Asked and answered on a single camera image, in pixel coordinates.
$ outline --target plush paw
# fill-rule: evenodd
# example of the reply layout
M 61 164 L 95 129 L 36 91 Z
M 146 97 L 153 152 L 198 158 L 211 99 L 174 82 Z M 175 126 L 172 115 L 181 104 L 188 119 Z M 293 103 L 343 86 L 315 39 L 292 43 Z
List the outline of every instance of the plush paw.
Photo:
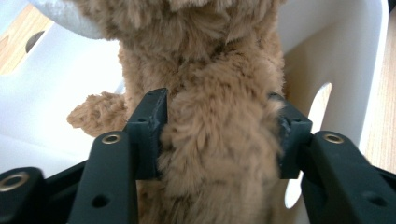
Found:
M 124 96 L 102 92 L 90 95 L 67 117 L 74 128 L 96 137 L 102 133 L 119 131 L 125 126 Z

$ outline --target metal grommet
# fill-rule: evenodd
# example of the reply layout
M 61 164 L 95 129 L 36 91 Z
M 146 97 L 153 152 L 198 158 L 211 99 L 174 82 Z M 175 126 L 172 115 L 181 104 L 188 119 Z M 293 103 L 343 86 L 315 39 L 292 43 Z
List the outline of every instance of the metal grommet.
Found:
M 102 139 L 104 144 L 115 144 L 121 140 L 121 136 L 119 134 L 109 134 Z
M 12 179 L 17 179 L 17 178 L 18 180 L 15 180 L 15 183 L 12 184 L 7 183 Z M 0 181 L 0 192 L 6 192 L 13 189 L 17 189 L 18 187 L 26 183 L 28 179 L 29 179 L 29 175 L 26 172 L 19 172 L 16 173 L 15 175 L 9 175 L 5 179 Z
M 331 133 L 326 133 L 325 135 L 323 135 L 324 140 L 331 142 L 331 143 L 335 143 L 335 144 L 343 144 L 344 143 L 344 139 L 338 135 L 335 134 L 331 134 Z

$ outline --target brown plush toy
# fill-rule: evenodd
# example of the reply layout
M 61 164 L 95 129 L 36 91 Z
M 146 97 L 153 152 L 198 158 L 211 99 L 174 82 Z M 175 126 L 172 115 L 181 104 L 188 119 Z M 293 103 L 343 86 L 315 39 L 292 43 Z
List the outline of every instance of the brown plush toy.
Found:
M 73 127 L 92 136 L 121 130 L 146 92 L 169 90 L 163 176 L 138 183 L 140 223 L 271 222 L 282 104 L 269 94 L 283 85 L 281 2 L 35 3 L 52 18 L 59 8 L 78 17 L 77 28 L 54 19 L 81 35 L 120 41 L 126 92 L 89 96 L 67 118 Z

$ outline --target plush toy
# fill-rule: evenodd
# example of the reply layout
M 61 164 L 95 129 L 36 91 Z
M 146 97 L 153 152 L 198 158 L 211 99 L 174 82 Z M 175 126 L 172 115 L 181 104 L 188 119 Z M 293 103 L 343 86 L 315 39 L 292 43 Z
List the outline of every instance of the plush toy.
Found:
M 89 96 L 67 118 L 74 127 L 121 130 L 146 92 L 169 90 L 163 175 L 138 183 L 141 223 L 271 221 L 282 0 L 32 2 L 78 34 L 120 41 L 125 93 Z

